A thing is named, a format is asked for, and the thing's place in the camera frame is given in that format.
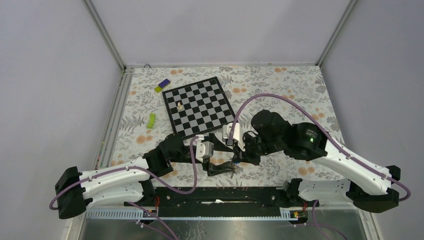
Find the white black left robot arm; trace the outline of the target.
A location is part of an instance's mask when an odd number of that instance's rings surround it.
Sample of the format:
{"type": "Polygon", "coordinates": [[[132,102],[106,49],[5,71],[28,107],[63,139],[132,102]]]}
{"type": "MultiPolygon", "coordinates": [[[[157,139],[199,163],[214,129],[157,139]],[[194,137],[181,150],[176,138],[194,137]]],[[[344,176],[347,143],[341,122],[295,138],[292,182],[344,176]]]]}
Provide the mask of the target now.
{"type": "Polygon", "coordinates": [[[223,170],[224,165],[208,162],[214,152],[232,152],[233,148],[213,133],[196,135],[185,145],[179,135],[170,134],[157,147],[129,162],[103,169],[79,171],[77,166],[67,168],[54,186],[56,196],[49,208],[58,212],[61,220],[81,215],[94,206],[121,202],[152,204],[155,192],[148,185],[156,179],[168,189],[183,195],[191,194],[196,187],[180,190],[160,178],[174,169],[172,163],[189,163],[193,168],[201,164],[212,174],[223,170]]]}

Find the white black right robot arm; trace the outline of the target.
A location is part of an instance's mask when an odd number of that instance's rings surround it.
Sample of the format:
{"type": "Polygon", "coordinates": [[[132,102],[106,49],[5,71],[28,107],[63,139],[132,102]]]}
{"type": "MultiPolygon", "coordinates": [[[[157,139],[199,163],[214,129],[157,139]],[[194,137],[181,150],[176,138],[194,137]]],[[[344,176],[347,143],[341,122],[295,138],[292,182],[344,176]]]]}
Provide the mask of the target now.
{"type": "Polygon", "coordinates": [[[291,205],[317,200],[344,202],[371,213],[382,213],[399,205],[400,194],[392,188],[392,181],[400,178],[399,167],[374,164],[342,146],[317,125],[291,124],[269,110],[255,114],[251,126],[253,134],[243,132],[239,123],[230,123],[226,128],[234,140],[235,162],[258,165],[261,157],[282,152],[295,160],[325,166],[342,176],[328,181],[292,179],[285,197],[291,205]]]}

